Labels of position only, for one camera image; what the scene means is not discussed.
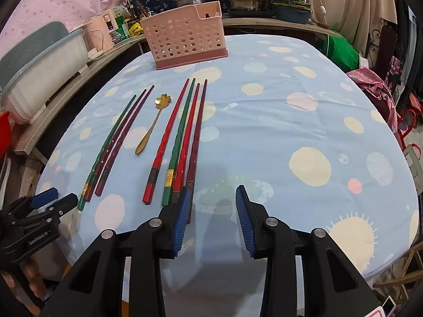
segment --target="beige curtain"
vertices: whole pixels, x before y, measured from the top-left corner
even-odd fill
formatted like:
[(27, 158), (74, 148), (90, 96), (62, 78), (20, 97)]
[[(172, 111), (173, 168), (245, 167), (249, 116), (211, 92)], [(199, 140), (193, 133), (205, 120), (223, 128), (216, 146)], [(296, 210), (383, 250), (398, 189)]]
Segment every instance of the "beige curtain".
[(307, 0), (312, 19), (324, 23), (320, 6), (326, 9), (327, 24), (341, 33), (351, 45), (365, 52), (367, 35), (381, 29), (384, 20), (397, 22), (395, 0)]

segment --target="red chopstick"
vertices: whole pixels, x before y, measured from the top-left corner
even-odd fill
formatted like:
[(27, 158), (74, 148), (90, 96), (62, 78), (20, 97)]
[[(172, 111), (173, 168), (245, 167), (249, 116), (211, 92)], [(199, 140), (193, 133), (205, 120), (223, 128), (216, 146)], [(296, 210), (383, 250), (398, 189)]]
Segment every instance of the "red chopstick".
[(84, 200), (86, 202), (89, 202), (93, 196), (94, 189), (96, 187), (97, 181), (99, 179), (99, 176), (103, 170), (103, 167), (106, 163), (107, 158), (109, 157), (109, 153), (113, 149), (113, 145), (115, 144), (116, 140), (118, 139), (119, 135), (121, 134), (121, 131), (123, 127), (125, 126), (126, 122), (130, 118), (132, 112), (137, 107), (138, 103), (140, 102), (141, 98), (145, 94), (147, 90), (144, 89), (142, 94), (138, 97), (138, 99), (135, 101), (135, 103), (132, 105), (131, 109), (126, 113), (125, 118), (122, 120), (121, 124), (119, 125), (118, 129), (116, 130), (115, 134), (113, 135), (112, 139), (110, 140), (110, 143), (107, 145), (106, 151), (104, 151), (102, 158), (100, 162), (97, 164), (97, 167), (94, 171), (94, 174), (91, 177), (90, 183), (88, 184), (87, 190), (85, 191)]
[(137, 109), (132, 114), (125, 128), (123, 129), (122, 134), (119, 137), (119, 140), (117, 141), (115, 147), (113, 148), (112, 154), (110, 155), (110, 158), (107, 160), (106, 166), (104, 167), (103, 173), (100, 177), (99, 183), (96, 188), (96, 196), (100, 197), (101, 194), (103, 193), (104, 185), (106, 184), (107, 178), (109, 177), (110, 171), (112, 170), (113, 163), (115, 163), (115, 159), (116, 159), (116, 156), (118, 155), (119, 149), (121, 148), (126, 135), (128, 134), (132, 124), (134, 123), (138, 113), (141, 110), (141, 107), (144, 105), (145, 100), (147, 100), (153, 88), (154, 88), (154, 85), (152, 85), (152, 87), (149, 89), (149, 91), (147, 92), (143, 100), (138, 105)]
[(183, 85), (182, 91), (179, 94), (178, 101), (176, 101), (175, 107), (173, 108), (171, 117), (169, 118), (168, 125), (166, 126), (166, 130), (162, 136), (162, 142), (157, 150), (156, 158), (154, 159), (153, 166), (151, 167), (150, 176), (147, 180), (147, 186), (145, 187), (144, 196), (142, 197), (142, 201), (146, 205), (151, 204), (151, 200), (153, 199), (154, 188), (156, 187), (157, 177), (159, 175), (160, 166), (162, 165), (162, 159), (164, 151), (166, 150), (166, 145), (168, 144), (169, 136), (171, 135), (172, 126), (176, 118), (176, 114), (178, 113), (179, 106), (181, 105), (183, 95), (188, 86), (188, 82), (190, 81), (189, 78), (185, 81)]
[(190, 164), (187, 171), (187, 180), (185, 186), (190, 190), (190, 213), (188, 214), (187, 224), (191, 222), (192, 198), (194, 196), (195, 174), (197, 172), (198, 145), (200, 144), (201, 121), (203, 119), (204, 100), (206, 99), (207, 80), (204, 81), (203, 93), (201, 94), (200, 107), (198, 108), (197, 121), (195, 123), (194, 138), (192, 139), (192, 148), (190, 155)]
[(185, 134), (183, 135), (182, 149), (179, 154), (178, 166), (176, 167), (176, 178), (173, 182), (172, 204), (176, 204), (178, 202), (179, 194), (183, 185), (183, 180), (185, 178), (185, 164), (187, 163), (188, 145), (190, 144), (192, 122), (194, 120), (195, 105), (197, 104), (199, 90), (200, 84), (197, 83), (194, 98), (192, 99), (190, 115), (188, 116), (187, 127), (185, 128)]

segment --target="pink circle pattern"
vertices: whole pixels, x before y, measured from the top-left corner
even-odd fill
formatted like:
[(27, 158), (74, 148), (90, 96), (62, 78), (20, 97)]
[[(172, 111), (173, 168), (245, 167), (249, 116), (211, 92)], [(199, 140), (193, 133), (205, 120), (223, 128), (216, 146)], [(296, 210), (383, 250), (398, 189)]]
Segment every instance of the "pink circle pattern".
[(286, 103), (292, 108), (300, 111), (315, 111), (318, 105), (315, 98), (302, 92), (296, 92), (288, 95)]
[(360, 194), (363, 191), (363, 185), (358, 179), (350, 179), (348, 189), (354, 194)]

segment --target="pink plastic basket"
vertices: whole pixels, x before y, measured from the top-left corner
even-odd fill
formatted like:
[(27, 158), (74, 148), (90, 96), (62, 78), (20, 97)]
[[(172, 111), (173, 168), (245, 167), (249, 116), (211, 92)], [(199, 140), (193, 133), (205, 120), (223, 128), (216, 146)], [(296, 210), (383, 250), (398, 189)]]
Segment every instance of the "pink plastic basket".
[(228, 56), (218, 1), (168, 10), (141, 25), (158, 70)]

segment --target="yellow package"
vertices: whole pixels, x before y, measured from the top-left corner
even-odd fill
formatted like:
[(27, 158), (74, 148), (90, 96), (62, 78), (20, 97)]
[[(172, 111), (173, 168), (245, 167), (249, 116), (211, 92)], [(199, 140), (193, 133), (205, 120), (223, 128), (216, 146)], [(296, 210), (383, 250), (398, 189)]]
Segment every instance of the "yellow package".
[(135, 23), (135, 24), (133, 24), (132, 25), (132, 27), (130, 28), (130, 35), (132, 36), (132, 37), (134, 37), (134, 36), (138, 36), (138, 35), (140, 35), (141, 33), (143, 33), (144, 31), (142, 30), (142, 27), (141, 27), (141, 25), (140, 25), (140, 23)]

